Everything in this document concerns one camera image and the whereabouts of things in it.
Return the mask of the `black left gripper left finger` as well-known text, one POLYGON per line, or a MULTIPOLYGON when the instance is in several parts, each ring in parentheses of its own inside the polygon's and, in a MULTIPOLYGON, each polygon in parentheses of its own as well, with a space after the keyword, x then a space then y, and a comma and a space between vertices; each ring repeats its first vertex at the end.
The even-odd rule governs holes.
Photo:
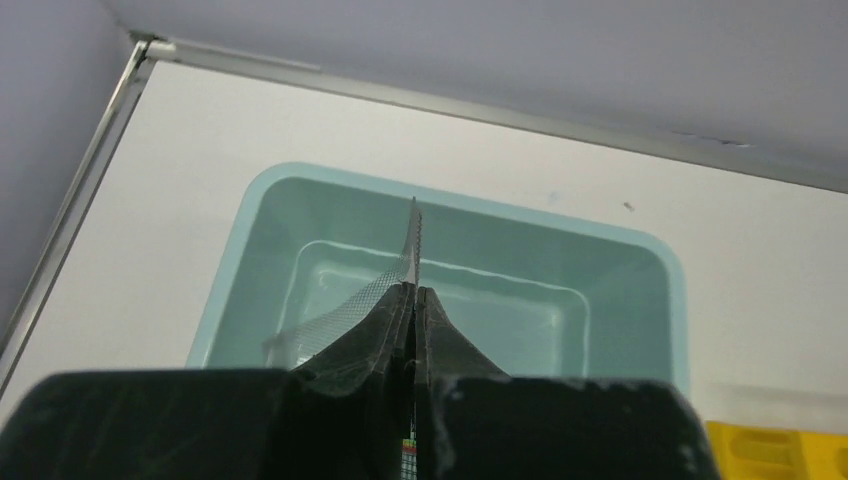
POLYGON ((396 479, 411 411, 416 287, 389 287, 347 333, 272 372, 267 479, 396 479))

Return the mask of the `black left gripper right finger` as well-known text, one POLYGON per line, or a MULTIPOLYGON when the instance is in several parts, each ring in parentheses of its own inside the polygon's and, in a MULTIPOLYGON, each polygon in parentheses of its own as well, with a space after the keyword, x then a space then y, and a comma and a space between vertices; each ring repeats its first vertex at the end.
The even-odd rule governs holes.
POLYGON ((417 477, 445 479, 474 450, 463 429, 474 416, 462 407, 464 380, 508 380, 450 320, 433 288, 421 287, 415 307, 415 431, 417 477))

